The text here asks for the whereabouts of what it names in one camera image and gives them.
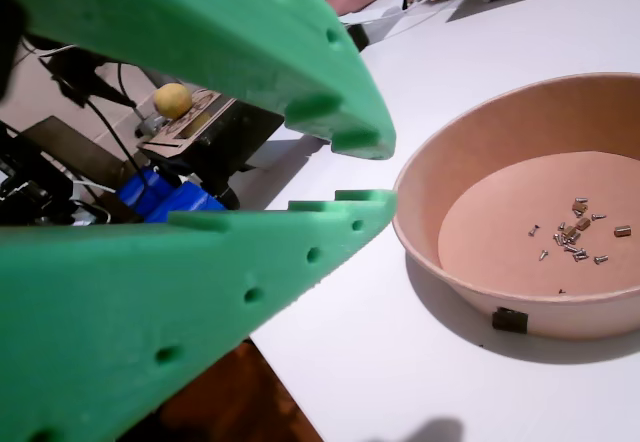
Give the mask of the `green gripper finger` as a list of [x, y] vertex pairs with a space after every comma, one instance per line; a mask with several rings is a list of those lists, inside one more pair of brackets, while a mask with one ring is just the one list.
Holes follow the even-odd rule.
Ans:
[[13, 1], [32, 34], [282, 114], [338, 154], [394, 154], [383, 98], [324, 0]]
[[1, 232], [1, 437], [113, 441], [374, 239], [390, 190]]

